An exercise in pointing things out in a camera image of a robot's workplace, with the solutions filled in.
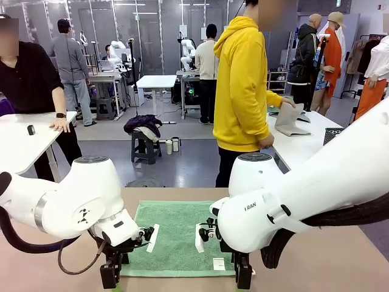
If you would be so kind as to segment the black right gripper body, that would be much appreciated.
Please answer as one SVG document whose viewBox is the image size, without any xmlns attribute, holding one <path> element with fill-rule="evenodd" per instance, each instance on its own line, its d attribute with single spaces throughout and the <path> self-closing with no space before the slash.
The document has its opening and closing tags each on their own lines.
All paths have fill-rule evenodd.
<svg viewBox="0 0 389 292">
<path fill-rule="evenodd" d="M 221 240 L 221 252 L 231 254 L 231 262 L 234 265 L 249 264 L 249 254 L 232 249 L 224 240 Z"/>
</svg>

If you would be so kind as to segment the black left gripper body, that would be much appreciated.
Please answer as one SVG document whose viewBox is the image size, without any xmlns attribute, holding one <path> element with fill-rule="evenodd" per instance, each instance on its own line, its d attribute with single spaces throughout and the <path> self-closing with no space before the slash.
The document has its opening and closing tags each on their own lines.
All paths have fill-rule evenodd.
<svg viewBox="0 0 389 292">
<path fill-rule="evenodd" d="M 138 245 L 139 241 L 133 239 L 128 239 L 117 246 L 111 246 L 109 243 L 106 243 L 102 249 L 102 253 L 106 256 L 107 262 L 110 261 L 115 264 L 122 263 L 123 255 L 126 254 L 125 263 L 128 264 L 129 260 L 127 253 L 133 252 Z"/>
</svg>

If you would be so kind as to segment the black-shirted person's left hand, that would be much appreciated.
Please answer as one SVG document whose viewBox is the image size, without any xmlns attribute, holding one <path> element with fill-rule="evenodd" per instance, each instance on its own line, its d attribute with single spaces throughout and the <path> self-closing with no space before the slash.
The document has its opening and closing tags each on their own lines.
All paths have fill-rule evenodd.
<svg viewBox="0 0 389 292">
<path fill-rule="evenodd" d="M 71 132 L 69 122 L 66 118 L 55 119 L 49 128 L 53 129 L 54 131 L 63 131 L 65 133 Z"/>
</svg>

